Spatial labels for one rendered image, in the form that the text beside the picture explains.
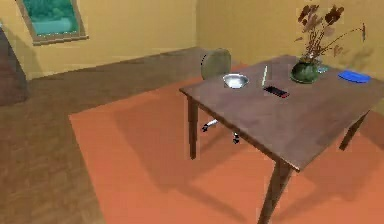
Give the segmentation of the orange carpet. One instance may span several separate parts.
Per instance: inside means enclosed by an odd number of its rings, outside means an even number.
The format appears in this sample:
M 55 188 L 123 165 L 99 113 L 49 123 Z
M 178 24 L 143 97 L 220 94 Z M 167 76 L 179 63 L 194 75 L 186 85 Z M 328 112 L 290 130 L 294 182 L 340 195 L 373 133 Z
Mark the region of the orange carpet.
M 257 224 L 275 161 L 198 111 L 190 157 L 191 79 L 71 116 L 107 224 Z M 365 116 L 291 173 L 268 224 L 384 224 L 384 119 Z

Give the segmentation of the brown wooden table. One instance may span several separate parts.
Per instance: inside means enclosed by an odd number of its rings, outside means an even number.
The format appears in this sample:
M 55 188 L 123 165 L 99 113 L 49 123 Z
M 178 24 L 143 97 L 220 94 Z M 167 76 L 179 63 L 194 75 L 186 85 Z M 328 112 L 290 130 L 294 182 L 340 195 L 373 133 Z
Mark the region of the brown wooden table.
M 331 68 L 313 84 L 295 83 L 290 71 L 297 61 L 283 55 L 241 69 L 249 78 L 241 89 L 224 86 L 221 77 L 183 87 L 187 97 L 190 157 L 196 157 L 197 120 L 200 109 L 275 161 L 257 224 L 268 224 L 293 171 L 303 170 L 344 133 L 345 149 L 365 116 L 384 98 L 384 81 L 354 84 Z M 265 86 L 261 85 L 268 65 Z M 289 93 L 280 98 L 264 87 Z

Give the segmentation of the silver bowl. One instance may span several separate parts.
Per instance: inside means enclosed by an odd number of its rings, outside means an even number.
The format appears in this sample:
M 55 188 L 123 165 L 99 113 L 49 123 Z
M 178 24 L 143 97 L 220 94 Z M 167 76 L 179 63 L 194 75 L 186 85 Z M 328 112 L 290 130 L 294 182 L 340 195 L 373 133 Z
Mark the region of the silver bowl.
M 242 74 L 227 74 L 223 76 L 223 82 L 231 89 L 240 89 L 249 83 L 249 79 Z

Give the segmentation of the wooden framed window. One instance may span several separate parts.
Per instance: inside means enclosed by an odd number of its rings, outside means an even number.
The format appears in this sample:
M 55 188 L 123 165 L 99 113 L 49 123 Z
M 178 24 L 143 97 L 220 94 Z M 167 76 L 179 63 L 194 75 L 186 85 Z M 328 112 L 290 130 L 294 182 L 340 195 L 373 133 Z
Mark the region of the wooden framed window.
M 15 0 L 34 46 L 88 39 L 78 0 Z

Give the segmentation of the houseplant in green pot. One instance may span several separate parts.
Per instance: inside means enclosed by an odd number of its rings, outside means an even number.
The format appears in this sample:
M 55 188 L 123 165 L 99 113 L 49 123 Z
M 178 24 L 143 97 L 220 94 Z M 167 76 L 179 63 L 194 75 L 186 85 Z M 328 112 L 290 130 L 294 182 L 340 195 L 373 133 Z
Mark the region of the houseplant in green pot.
M 341 19 L 345 8 L 333 5 L 326 14 L 321 16 L 318 15 L 318 10 L 319 5 L 305 5 L 297 17 L 297 22 L 302 25 L 302 34 L 307 35 L 305 51 L 293 66 L 290 74 L 291 80 L 297 83 L 314 83 L 320 76 L 317 68 L 323 65 L 321 57 L 328 51 L 333 51 L 334 56 L 340 54 L 343 48 L 337 44 L 337 41 L 346 35 L 359 32 L 362 41 L 366 40 L 366 25 L 362 23 L 359 27 L 340 34 L 335 39 L 325 43 L 324 40 L 334 34 L 334 25 Z M 303 35 L 296 38 L 295 41 L 304 40 Z

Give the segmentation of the black radiophone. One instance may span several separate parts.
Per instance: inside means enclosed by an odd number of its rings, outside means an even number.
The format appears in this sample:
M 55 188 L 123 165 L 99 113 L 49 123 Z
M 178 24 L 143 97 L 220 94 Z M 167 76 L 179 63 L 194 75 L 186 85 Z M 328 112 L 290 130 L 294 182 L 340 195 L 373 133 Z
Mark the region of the black radiophone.
M 267 87 L 264 87 L 264 90 L 268 93 L 271 93 L 273 95 L 276 95 L 280 98 L 287 98 L 289 96 L 289 93 L 286 92 L 286 91 L 283 91 L 277 87 L 274 87 L 274 86 L 267 86 Z

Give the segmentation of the grey office chair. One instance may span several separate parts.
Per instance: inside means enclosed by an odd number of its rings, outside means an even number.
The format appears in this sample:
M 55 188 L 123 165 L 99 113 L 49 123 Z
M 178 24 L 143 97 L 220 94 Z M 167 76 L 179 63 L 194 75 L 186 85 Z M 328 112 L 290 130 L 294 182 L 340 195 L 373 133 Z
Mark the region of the grey office chair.
M 209 51 L 201 61 L 203 80 L 224 76 L 231 71 L 231 54 L 227 49 L 218 48 Z

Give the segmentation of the blue flat dish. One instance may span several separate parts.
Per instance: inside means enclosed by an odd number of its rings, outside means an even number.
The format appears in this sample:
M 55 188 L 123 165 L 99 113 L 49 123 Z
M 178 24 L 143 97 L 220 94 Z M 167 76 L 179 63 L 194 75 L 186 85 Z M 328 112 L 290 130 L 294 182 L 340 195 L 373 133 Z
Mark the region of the blue flat dish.
M 368 83 L 371 80 L 371 77 L 368 75 L 350 71 L 350 70 L 342 71 L 339 74 L 339 77 L 341 79 L 344 79 L 346 81 L 353 82 L 353 83 Z

